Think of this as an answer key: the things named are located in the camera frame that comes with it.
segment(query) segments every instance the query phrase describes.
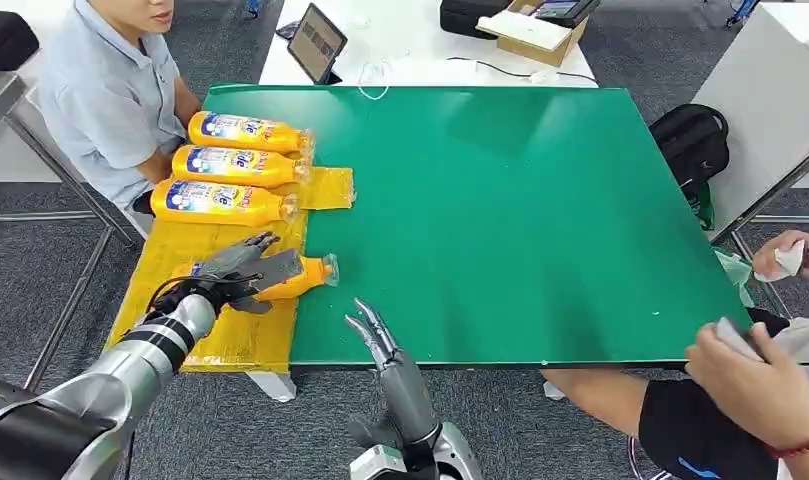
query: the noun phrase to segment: dish soap bottle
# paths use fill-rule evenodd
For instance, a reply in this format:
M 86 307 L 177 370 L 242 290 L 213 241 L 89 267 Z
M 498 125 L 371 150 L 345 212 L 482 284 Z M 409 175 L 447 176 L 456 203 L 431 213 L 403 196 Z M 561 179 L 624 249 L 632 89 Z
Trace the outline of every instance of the dish soap bottle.
M 339 264 L 336 255 L 328 254 L 323 258 L 301 257 L 304 271 L 289 280 L 272 285 L 254 295 L 258 300 L 277 300 L 279 298 L 295 298 L 307 290 L 321 284 L 335 287 L 339 285 Z
M 151 194 L 154 215 L 186 223 L 219 223 L 260 227 L 298 213 L 298 196 L 281 197 L 256 187 L 163 180 Z
M 181 180 L 278 187 L 306 180 L 310 164 L 275 152 L 184 145 L 174 153 L 171 170 Z
M 283 122 L 214 112 L 198 112 L 192 116 L 189 139 L 197 145 L 211 147 L 300 152 L 310 163 L 316 147 L 310 130 L 298 130 Z

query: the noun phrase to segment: green board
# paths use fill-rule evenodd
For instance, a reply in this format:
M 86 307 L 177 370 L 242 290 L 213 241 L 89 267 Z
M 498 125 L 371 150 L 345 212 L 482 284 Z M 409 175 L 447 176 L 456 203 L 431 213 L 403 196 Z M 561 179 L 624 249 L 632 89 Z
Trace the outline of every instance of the green board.
M 679 360 L 749 322 L 625 90 L 222 86 L 205 108 L 312 128 L 316 164 L 354 169 L 354 207 L 309 219 L 341 282 L 301 297 L 292 364 L 370 363 L 355 296 L 423 364 Z

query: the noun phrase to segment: robotic hand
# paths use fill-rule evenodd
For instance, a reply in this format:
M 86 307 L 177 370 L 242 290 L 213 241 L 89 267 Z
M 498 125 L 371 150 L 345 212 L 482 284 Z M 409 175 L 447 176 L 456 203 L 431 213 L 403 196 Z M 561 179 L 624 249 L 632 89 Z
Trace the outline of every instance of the robotic hand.
M 196 265 L 85 372 L 0 410 L 0 480 L 110 479 L 138 421 L 209 335 L 221 308 L 265 312 L 250 298 L 301 273 L 294 250 L 260 255 L 278 238 L 255 235 Z
M 387 411 L 377 422 L 353 420 L 351 435 L 365 453 L 351 462 L 351 480 L 482 480 L 480 467 L 460 430 L 440 423 L 416 362 L 402 350 L 383 319 L 354 299 L 361 317 L 345 315 L 378 369 Z

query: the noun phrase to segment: bracelet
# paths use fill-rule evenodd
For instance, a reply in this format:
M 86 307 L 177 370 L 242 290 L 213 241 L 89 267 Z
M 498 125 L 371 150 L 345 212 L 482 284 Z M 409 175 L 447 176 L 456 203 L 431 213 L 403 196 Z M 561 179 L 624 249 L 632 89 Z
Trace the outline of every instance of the bracelet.
M 803 453 L 809 452 L 809 442 L 799 445 L 798 447 L 793 448 L 785 448 L 783 450 L 778 450 L 772 447 L 769 447 L 769 454 L 772 455 L 772 458 L 775 460 L 780 460 L 782 458 L 793 457 L 796 455 L 801 455 Z

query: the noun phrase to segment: cardboard box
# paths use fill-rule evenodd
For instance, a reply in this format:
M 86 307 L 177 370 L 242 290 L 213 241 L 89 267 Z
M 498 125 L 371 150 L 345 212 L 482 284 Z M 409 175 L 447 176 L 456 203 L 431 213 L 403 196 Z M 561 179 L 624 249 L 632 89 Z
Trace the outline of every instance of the cardboard box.
M 514 0 L 513 3 L 507 7 L 507 10 L 510 12 L 518 12 L 526 5 L 536 7 L 539 5 L 539 3 L 540 2 L 538 0 Z M 498 32 L 481 28 L 480 26 L 477 28 L 478 30 L 483 30 L 498 36 L 498 48 L 502 50 L 506 50 L 538 62 L 559 67 L 561 64 L 563 64 L 563 59 L 566 58 L 569 50 L 571 50 L 572 47 L 578 43 L 578 40 L 581 39 L 581 35 L 584 34 L 584 29 L 587 27 L 588 20 L 589 17 L 585 18 L 577 27 L 572 29 L 568 36 L 553 50 L 548 50 L 513 37 L 504 36 Z

